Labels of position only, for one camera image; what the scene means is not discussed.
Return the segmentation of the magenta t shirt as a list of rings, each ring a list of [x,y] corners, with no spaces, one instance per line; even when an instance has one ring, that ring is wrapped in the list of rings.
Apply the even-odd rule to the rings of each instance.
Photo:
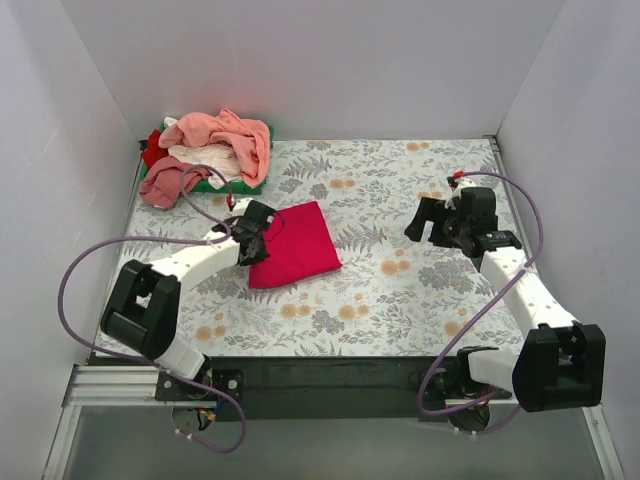
[[[342,267],[317,201],[280,210],[265,233],[268,257],[249,269],[248,286],[288,286]]]

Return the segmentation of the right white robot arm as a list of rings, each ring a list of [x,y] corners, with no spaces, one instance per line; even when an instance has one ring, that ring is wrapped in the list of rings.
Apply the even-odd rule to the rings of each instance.
[[[524,338],[519,354],[466,347],[456,355],[454,389],[475,397],[487,388],[515,396],[527,412],[593,407],[603,390],[606,339],[595,324],[583,324],[554,298],[516,235],[502,230],[496,196],[462,181],[448,200],[424,197],[406,236],[460,250],[500,294]]]

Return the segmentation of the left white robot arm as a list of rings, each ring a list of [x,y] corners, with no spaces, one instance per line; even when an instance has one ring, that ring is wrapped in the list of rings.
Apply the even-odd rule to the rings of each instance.
[[[211,392],[213,377],[203,369],[206,356],[177,333],[181,294],[223,270],[269,257],[265,233],[276,211],[244,199],[232,212],[186,248],[150,263],[125,263],[100,321],[102,333],[177,374],[178,387],[193,400]]]

